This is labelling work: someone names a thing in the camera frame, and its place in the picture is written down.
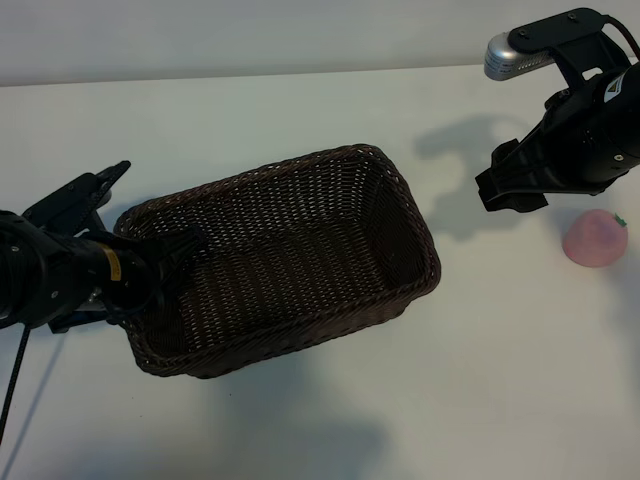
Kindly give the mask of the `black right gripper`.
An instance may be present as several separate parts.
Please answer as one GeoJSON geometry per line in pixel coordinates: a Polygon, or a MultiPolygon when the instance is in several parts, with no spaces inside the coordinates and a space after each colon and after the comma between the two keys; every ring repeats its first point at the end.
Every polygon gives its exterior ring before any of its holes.
{"type": "Polygon", "coordinates": [[[500,144],[492,152],[492,168],[475,177],[487,212],[513,210],[529,213],[548,205],[547,193],[598,195],[602,182],[580,177],[570,164],[573,154],[551,134],[554,116],[575,96],[561,90],[545,101],[542,120],[522,140],[500,144]]]}

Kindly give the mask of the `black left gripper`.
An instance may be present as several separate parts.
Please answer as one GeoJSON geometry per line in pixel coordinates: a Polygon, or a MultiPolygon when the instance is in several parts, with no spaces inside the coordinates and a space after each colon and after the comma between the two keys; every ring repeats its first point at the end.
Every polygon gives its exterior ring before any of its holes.
{"type": "Polygon", "coordinates": [[[182,265],[196,251],[208,248],[207,234],[197,225],[156,237],[123,236],[122,242],[125,251],[139,260],[133,267],[136,280],[125,295],[129,303],[123,314],[139,314],[163,306],[166,287],[179,276],[182,265]]]}

